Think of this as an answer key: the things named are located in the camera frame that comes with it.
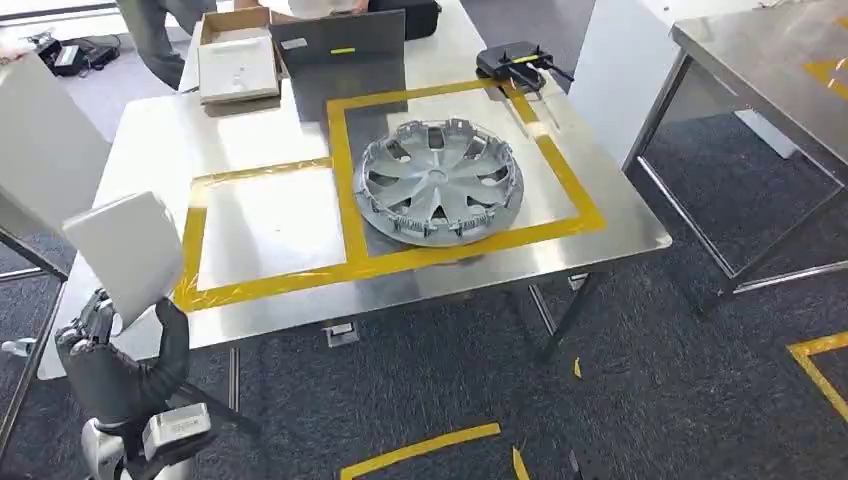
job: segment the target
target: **yellow tape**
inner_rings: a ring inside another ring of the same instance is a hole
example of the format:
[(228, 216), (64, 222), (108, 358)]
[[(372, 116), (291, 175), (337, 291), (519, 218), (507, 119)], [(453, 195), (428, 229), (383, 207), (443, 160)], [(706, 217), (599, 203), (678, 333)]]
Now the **yellow tape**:
[(515, 447), (512, 447), (512, 467), (515, 469), (515, 476), (518, 480), (530, 480), (530, 475), (524, 466), (524, 460), (521, 459), (521, 452)]
[(526, 57), (516, 58), (515, 60), (512, 61), (512, 63), (526, 63), (526, 62), (532, 62), (533, 60), (538, 60), (538, 59), (539, 59), (538, 55), (527, 55)]
[(174, 302), (185, 311), (197, 310), (192, 306), (198, 296), (197, 282), (200, 274), (203, 234), (206, 230), (206, 196), (209, 187), (259, 175), (273, 175), (304, 168), (329, 168), (331, 166), (332, 160), (330, 158), (318, 158), (234, 172), (213, 173), (195, 178), (191, 185), (185, 229), (183, 230), (183, 276), (174, 289)]
[(339, 218), (342, 222), (345, 256), (348, 263), (357, 263), (368, 257), (362, 217), (353, 198), (353, 160), (347, 140), (347, 120), (344, 109), (327, 102), (327, 120), (330, 125), (330, 150), (333, 155), (333, 175), (339, 197)]
[(481, 425), (479, 427), (448, 433), (441, 437), (432, 438), (408, 447), (403, 447), (393, 452), (384, 453), (383, 455), (372, 458), (371, 460), (366, 460), (364, 462), (357, 463), (356, 465), (345, 467), (341, 471), (341, 480), (352, 480), (356, 477), (365, 475), (366, 473), (385, 468), (394, 463), (398, 463), (418, 455), (430, 453), (443, 447), (468, 442), (470, 440), (477, 440), (479, 438), (497, 435), (499, 433), (501, 433), (501, 427), (497, 423), (490, 423), (488, 425)]
[(822, 375), (818, 367), (810, 360), (810, 356), (819, 353), (836, 350), (838, 348), (848, 347), (848, 332), (830, 335), (828, 337), (817, 338), (808, 342), (796, 343), (789, 345), (789, 352), (795, 358), (795, 361), (801, 365), (801, 368), (807, 372), (807, 375), (813, 380), (813, 383), (819, 387), (825, 397), (830, 401), (833, 407), (842, 415), (842, 418), (848, 422), (848, 403), (839, 395), (839, 392), (833, 388), (833, 385)]
[(194, 179), (194, 184), (203, 184), (203, 186), (212, 186), (221, 182), (232, 180), (241, 180), (242, 178), (258, 177), (260, 175), (273, 175), (276, 173), (289, 172), (292, 170), (301, 170), (304, 168), (330, 168), (333, 166), (333, 159), (330, 157), (316, 158), (314, 160), (303, 160), (300, 162), (281, 163), (277, 165), (248, 168), (246, 170), (236, 170), (233, 172), (213, 173), (204, 175)]
[(848, 71), (848, 57), (840, 60), (826, 62), (807, 63), (804, 65), (807, 71), (817, 82), (833, 93), (848, 101), (848, 85), (837, 81), (835, 73), (837, 70)]
[[(377, 93), (328, 101), (327, 116), (330, 127), (332, 168), (338, 195), (339, 217), (344, 236), (346, 263), (304, 272), (261, 278), (198, 292), (197, 275), (199, 273), (206, 215), (204, 204), (203, 212), (195, 212), (194, 214), (190, 212), (186, 217), (186, 236), (183, 239), (186, 260), (183, 279), (178, 287), (180, 293), (176, 296), (178, 305), (185, 311), (218, 307), (331, 283), (362, 280), (440, 263), (453, 262), (463, 258), (604, 228), (603, 217), (598, 212), (588, 193), (580, 185), (577, 177), (568, 167), (568, 163), (563, 158), (553, 139), (547, 134), (540, 133), (534, 136), (534, 140), (547, 160), (549, 167), (559, 180), (560, 185), (576, 207), (578, 212), (576, 217), (542, 225), (507, 230), (469, 245), (452, 248), (415, 248), (377, 257), (368, 256), (362, 216), (359, 213), (353, 192), (354, 168), (348, 142), (345, 111), (348, 109), (364, 108), (415, 98), (496, 86), (504, 89), (513, 108), (526, 126), (540, 125), (536, 113), (521, 93), (508, 85), (501, 85), (493, 80), (474, 80), (451, 85), (401, 92)], [(543, 132), (541, 128), (528, 128), (528, 130)], [(204, 187), (216, 182), (237, 180), (269, 173), (280, 173), (295, 168), (326, 166), (327, 162), (327, 159), (318, 159), (298, 162), (296, 164), (283, 164), (208, 175), (196, 179), (193, 188), (198, 189), (198, 196), (201, 197)]]

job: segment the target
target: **metal bracket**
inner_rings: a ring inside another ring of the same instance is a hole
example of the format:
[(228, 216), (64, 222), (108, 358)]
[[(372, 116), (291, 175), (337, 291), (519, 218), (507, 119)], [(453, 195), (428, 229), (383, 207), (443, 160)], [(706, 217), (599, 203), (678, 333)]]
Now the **metal bracket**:
[(572, 275), (572, 276), (568, 277), (568, 285), (571, 287), (572, 291), (576, 292), (577, 290), (580, 290), (580, 287), (583, 286), (583, 282), (585, 282), (587, 278), (589, 278), (588, 273), (581, 273), (580, 275)]
[(324, 329), (324, 333), (327, 334), (327, 345), (330, 348), (340, 347), (342, 345), (356, 343), (359, 341), (359, 333), (356, 329), (356, 322), (327, 327)]

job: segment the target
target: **person's leg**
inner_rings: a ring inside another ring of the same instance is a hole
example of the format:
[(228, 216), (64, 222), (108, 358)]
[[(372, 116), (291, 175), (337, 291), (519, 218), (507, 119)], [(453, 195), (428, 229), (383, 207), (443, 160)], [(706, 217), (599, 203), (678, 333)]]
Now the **person's leg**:
[(215, 0), (162, 0), (162, 4), (189, 35), (194, 33), (194, 26), (204, 13), (218, 10)]
[(168, 86), (180, 85), (185, 62), (165, 32), (165, 9), (156, 0), (117, 0), (136, 50), (147, 68)]

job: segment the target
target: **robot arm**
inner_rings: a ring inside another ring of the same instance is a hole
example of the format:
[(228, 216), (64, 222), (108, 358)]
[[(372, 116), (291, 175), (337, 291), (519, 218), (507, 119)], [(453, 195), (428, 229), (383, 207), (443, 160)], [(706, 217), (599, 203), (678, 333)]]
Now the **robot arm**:
[(188, 375), (188, 319), (167, 298), (155, 310), (162, 338), (152, 365), (109, 343), (115, 310), (102, 289), (56, 333), (74, 395), (96, 417), (83, 427), (82, 443), (97, 480), (188, 478), (191, 457), (215, 437), (205, 404), (167, 404)]
[(102, 290), (80, 317), (57, 332), (56, 347), (77, 401), (103, 424), (120, 424), (166, 409), (188, 375), (188, 320), (170, 300), (156, 303), (162, 323), (159, 359), (135, 362), (109, 343), (114, 309)]

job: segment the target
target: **yellow floor tape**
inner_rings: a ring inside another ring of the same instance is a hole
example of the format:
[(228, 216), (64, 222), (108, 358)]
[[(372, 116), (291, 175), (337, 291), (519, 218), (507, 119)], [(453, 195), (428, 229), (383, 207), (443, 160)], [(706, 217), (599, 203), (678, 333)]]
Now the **yellow floor tape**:
[(848, 422), (848, 404), (845, 399), (839, 395), (839, 392), (833, 388), (833, 385), (822, 375), (818, 367), (813, 364), (811, 356), (836, 350), (839, 348), (848, 347), (848, 332), (838, 333), (827, 337), (817, 338), (807, 342), (796, 343), (789, 345), (789, 352), (795, 357), (795, 361), (801, 365), (801, 368), (807, 372), (807, 375), (813, 380), (813, 383), (822, 391), (825, 397), (830, 400), (830, 403), (836, 408), (836, 411), (842, 415), (842, 418)]
[(515, 468), (515, 476), (518, 480), (530, 480), (527, 468), (524, 467), (524, 460), (521, 459), (521, 452), (515, 447), (512, 447), (512, 467)]
[(403, 447), (393, 452), (384, 453), (379, 457), (374, 457), (370, 460), (357, 463), (356, 465), (345, 467), (341, 471), (341, 480), (352, 480), (356, 477), (365, 475), (366, 473), (385, 468), (394, 463), (398, 463), (418, 455), (430, 453), (443, 447), (477, 440), (478, 438), (489, 437), (499, 433), (501, 433), (501, 427), (497, 423), (490, 423), (479, 427), (448, 433), (408, 447)]

